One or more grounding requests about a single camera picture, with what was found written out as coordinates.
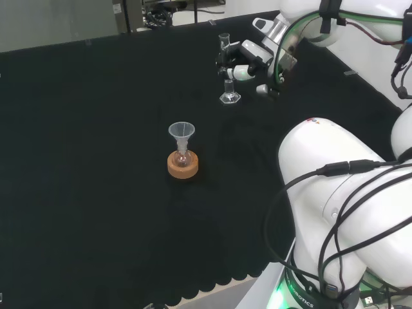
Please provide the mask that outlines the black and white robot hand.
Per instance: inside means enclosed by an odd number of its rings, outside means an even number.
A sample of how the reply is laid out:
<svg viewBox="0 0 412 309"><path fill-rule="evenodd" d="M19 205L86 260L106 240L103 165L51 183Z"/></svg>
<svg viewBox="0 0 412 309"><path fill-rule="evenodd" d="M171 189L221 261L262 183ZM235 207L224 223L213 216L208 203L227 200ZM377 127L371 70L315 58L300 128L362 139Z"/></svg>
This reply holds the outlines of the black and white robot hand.
<svg viewBox="0 0 412 309"><path fill-rule="evenodd" d="M220 101L224 104L237 103L241 95L234 89L236 81L254 79L259 74L268 78L277 77L281 82L297 63L292 55L299 39L293 35L280 46L289 23L279 15L274 20L256 18L253 27L264 35L261 44L245 39L231 42L228 33L219 35L220 52L216 59L218 76L224 81L224 93Z"/></svg>

